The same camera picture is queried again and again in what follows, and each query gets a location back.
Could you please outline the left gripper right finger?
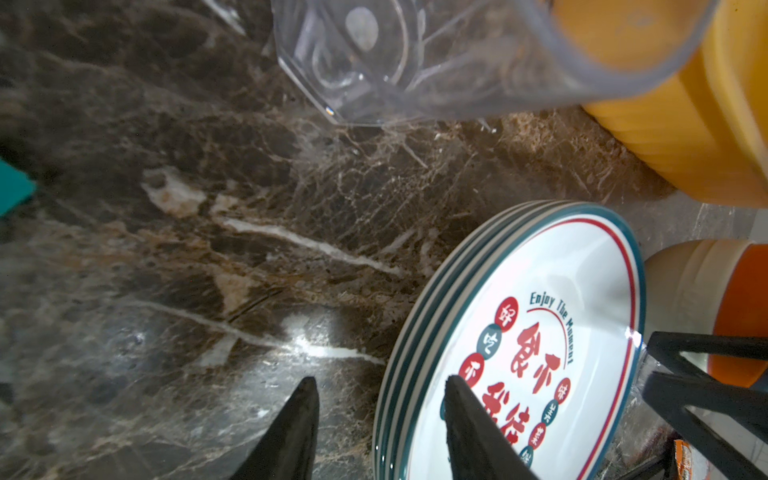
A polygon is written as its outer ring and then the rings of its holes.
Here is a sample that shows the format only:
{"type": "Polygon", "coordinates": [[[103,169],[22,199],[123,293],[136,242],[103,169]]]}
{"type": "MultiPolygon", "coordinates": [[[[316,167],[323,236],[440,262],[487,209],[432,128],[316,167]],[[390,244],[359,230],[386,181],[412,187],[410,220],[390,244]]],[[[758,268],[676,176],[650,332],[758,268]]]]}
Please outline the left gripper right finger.
{"type": "Polygon", "coordinates": [[[448,378],[444,399],[453,479],[536,479],[462,377],[448,378]]]}

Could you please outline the white plate red characters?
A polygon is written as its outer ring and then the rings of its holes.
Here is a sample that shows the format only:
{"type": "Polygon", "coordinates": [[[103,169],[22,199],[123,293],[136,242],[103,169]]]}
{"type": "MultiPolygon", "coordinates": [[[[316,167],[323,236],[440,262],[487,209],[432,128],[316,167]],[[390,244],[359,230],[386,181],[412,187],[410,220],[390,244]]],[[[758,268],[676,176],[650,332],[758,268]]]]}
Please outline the white plate red characters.
{"type": "Polygon", "coordinates": [[[390,479],[450,477],[452,375],[537,477],[597,475],[637,369],[646,280],[625,220],[568,202],[497,230],[433,311],[395,404],[390,479]]]}

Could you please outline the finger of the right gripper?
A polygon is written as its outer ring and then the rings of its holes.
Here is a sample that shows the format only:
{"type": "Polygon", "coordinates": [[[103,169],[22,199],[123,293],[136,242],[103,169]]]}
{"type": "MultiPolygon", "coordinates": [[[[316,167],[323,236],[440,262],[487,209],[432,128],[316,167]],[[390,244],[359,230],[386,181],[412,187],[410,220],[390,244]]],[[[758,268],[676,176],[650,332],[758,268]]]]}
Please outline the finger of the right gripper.
{"type": "Polygon", "coordinates": [[[657,331],[650,337],[647,352],[669,371],[648,377],[642,392],[645,402],[726,477],[765,479],[765,473],[689,409],[697,407],[728,416],[757,439],[766,441],[767,393],[721,383],[682,354],[765,361],[767,340],[657,331]]]}

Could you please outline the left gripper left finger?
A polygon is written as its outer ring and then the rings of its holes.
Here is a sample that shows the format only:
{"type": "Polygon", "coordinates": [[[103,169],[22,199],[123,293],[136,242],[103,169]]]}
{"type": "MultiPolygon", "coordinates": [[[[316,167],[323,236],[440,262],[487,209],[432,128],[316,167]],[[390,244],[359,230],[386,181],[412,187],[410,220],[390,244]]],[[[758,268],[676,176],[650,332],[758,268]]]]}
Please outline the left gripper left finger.
{"type": "Polygon", "coordinates": [[[316,380],[304,377],[232,480],[310,479],[319,422],[316,380]]]}

